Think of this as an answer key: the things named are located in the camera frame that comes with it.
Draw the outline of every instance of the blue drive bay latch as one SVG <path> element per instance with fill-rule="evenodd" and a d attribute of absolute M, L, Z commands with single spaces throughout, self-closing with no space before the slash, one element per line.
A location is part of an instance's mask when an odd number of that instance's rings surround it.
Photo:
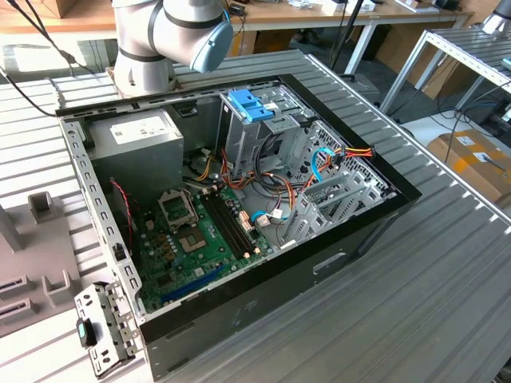
<path fill-rule="evenodd" d="M 249 90 L 232 90 L 229 92 L 229 97 L 232 103 L 250 122 L 268 120 L 275 116 L 271 110 L 264 108 L 259 98 L 254 96 Z"/>

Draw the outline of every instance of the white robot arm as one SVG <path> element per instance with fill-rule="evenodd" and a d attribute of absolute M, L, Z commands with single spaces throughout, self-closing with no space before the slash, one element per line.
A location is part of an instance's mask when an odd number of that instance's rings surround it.
<path fill-rule="evenodd" d="M 221 0 L 113 0 L 113 8 L 119 45 L 114 77 L 126 96 L 170 90 L 169 59 L 211 72 L 231 45 Z"/>
<path fill-rule="evenodd" d="M 497 8 L 482 23 L 482 30 L 498 38 L 507 36 L 511 25 L 511 0 L 501 0 Z"/>

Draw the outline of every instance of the workbench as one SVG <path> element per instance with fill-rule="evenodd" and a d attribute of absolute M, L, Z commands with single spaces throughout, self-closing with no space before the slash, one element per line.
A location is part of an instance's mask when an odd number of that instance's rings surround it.
<path fill-rule="evenodd" d="M 238 34 L 233 45 L 233 54 L 252 53 L 255 34 L 260 30 L 294 30 L 300 28 L 319 28 L 339 26 L 342 12 L 333 15 L 324 14 L 320 6 L 309 10 L 299 10 L 287 1 L 279 3 L 253 2 L 246 5 L 247 17 L 244 21 L 245 38 Z M 471 12 L 453 12 L 440 10 L 438 14 L 415 14 L 394 0 L 377 5 L 374 12 L 358 15 L 355 25 L 362 26 L 362 32 L 348 63 L 346 73 L 355 73 L 358 64 L 376 27 L 382 24 L 412 24 L 428 22 L 454 22 L 453 28 L 463 26 Z M 344 25 L 350 17 L 346 13 Z M 115 20 L 110 2 L 105 0 L 80 0 L 63 19 L 43 18 L 46 29 L 58 44 L 59 41 L 101 40 L 116 38 Z M 241 20 L 232 17 L 235 31 L 241 28 Z M 0 10 L 0 45 L 41 44 L 45 40 L 34 34 L 32 26 L 21 15 Z"/>
<path fill-rule="evenodd" d="M 502 66 L 502 59 L 511 57 L 510 43 L 511 32 L 502 38 L 495 38 L 484 33 L 477 26 L 459 30 L 425 30 L 392 84 L 380 109 L 383 113 L 389 110 L 428 44 L 438 48 L 438 51 L 415 85 L 416 89 L 422 89 L 443 57 L 448 55 L 479 74 L 479 78 L 456 105 L 457 109 L 465 105 L 485 79 L 511 93 L 511 70 Z"/>
<path fill-rule="evenodd" d="M 367 255 L 190 361 L 178 382 L 491 381 L 511 355 L 511 221 L 323 64 L 298 51 L 227 59 L 184 89 L 291 73 L 422 193 Z M 55 80 L 66 106 L 117 97 L 106 75 Z M 22 84 L 55 105 L 48 81 Z M 109 281 L 64 140 L 8 85 L 0 87 L 0 203 L 47 190 L 65 202 L 84 286 Z M 94 382 L 74 310 L 0 339 L 2 381 Z M 107 382 L 151 381 L 137 359 Z"/>

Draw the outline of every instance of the green motherboard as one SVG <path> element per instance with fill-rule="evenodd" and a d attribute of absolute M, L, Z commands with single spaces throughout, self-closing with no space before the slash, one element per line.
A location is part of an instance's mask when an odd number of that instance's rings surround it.
<path fill-rule="evenodd" d="M 188 202 L 197 221 L 174 231 L 168 219 L 188 214 L 178 199 L 164 204 L 167 217 L 157 203 L 133 217 L 140 236 L 140 296 L 148 313 L 272 253 L 256 228 L 244 229 L 240 213 L 246 213 L 230 188 L 214 195 L 191 195 Z"/>

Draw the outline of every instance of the metal slotted table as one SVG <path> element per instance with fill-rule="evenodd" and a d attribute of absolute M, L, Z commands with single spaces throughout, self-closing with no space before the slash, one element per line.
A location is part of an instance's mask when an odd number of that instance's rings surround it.
<path fill-rule="evenodd" d="M 190 361 L 166 381 L 491 381 L 511 355 L 510 221 L 424 148 L 298 51 L 228 59 L 209 75 L 176 67 L 185 89 L 294 74 L 423 194 L 370 253 Z M 56 80 L 67 106 L 116 96 L 106 75 Z M 47 81 L 22 85 L 54 103 Z M 0 88 L 0 203 L 60 195 L 84 286 L 109 280 L 57 122 Z M 0 339 L 5 381 L 95 381 L 74 310 Z M 151 380 L 141 355 L 105 381 Z"/>
<path fill-rule="evenodd" d="M 425 30 L 382 102 L 380 108 L 382 113 L 388 112 L 428 43 L 437 47 L 438 52 L 415 85 L 416 89 L 423 88 L 443 56 L 447 54 L 480 76 L 460 100 L 457 108 L 461 108 L 469 100 L 484 79 L 497 86 L 505 85 L 502 88 L 511 93 L 511 71 L 502 66 L 502 59 L 511 57 L 511 32 L 508 32 L 505 38 L 494 38 L 477 27 Z"/>

